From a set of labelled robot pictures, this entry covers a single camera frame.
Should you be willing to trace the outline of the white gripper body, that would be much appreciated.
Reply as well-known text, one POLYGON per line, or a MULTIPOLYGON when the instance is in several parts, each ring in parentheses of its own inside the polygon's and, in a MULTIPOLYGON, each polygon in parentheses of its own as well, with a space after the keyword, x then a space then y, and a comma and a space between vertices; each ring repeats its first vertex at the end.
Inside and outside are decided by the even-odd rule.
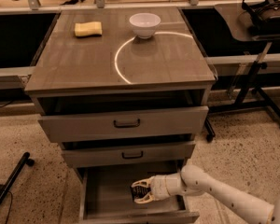
POLYGON ((187 191, 180 173, 153 176, 150 189, 154 200, 164 200, 176 195, 182 196, 187 191))

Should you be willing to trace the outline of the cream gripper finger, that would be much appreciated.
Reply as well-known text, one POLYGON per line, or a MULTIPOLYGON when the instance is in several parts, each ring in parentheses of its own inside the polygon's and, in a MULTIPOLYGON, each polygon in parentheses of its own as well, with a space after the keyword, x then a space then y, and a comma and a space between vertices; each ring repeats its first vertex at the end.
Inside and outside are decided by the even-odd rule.
POLYGON ((154 177, 150 177, 150 178, 145 178, 145 179, 135 181, 132 183, 132 188, 133 189, 136 189, 136 188, 148 189, 151 186, 153 179, 154 179, 154 177))
POLYGON ((151 203, 151 202, 154 202, 155 199, 154 199, 154 196, 151 193, 148 193, 142 198, 135 198, 134 201, 136 203, 151 203))

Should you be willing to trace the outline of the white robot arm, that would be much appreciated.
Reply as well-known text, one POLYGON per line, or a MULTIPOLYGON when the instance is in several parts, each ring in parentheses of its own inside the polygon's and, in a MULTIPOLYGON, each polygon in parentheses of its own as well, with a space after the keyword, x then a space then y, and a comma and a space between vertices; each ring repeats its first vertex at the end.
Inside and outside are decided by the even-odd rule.
POLYGON ((133 201, 139 204, 206 192, 248 224, 280 224, 280 197, 274 204, 267 203, 214 179, 192 164, 185 165, 178 173, 135 181, 130 189, 133 201))

